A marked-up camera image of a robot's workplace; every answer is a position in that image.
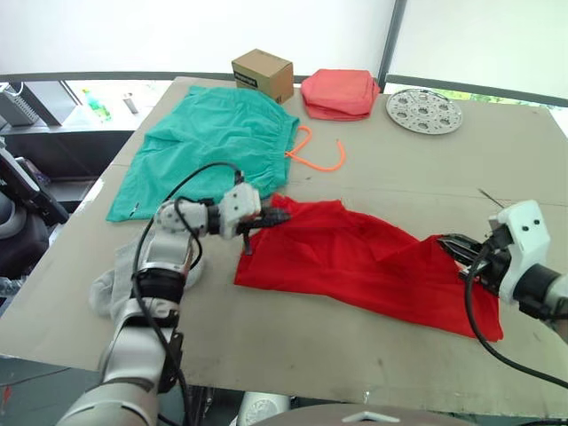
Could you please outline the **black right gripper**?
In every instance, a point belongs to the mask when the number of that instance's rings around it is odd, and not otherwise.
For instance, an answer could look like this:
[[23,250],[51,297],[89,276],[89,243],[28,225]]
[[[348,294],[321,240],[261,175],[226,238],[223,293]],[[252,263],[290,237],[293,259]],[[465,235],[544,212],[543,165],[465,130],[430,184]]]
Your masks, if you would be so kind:
[[438,237],[438,243],[444,251],[451,256],[458,264],[465,268],[459,272],[460,278],[465,281],[470,266],[474,263],[482,247],[489,248],[488,254],[482,259],[474,277],[479,284],[494,296],[499,295],[502,279],[507,272],[510,264],[510,253],[505,242],[510,242],[510,238],[491,236],[483,243],[471,239],[461,233],[448,233]]

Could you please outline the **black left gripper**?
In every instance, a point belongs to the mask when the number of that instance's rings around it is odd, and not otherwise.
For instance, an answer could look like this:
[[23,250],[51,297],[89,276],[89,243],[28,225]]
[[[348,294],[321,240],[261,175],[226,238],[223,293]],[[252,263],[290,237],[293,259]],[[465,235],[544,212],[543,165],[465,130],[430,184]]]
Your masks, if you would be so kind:
[[243,218],[237,225],[237,234],[250,233],[252,230],[272,228],[285,224],[291,218],[286,209],[276,207],[265,207],[253,217]]

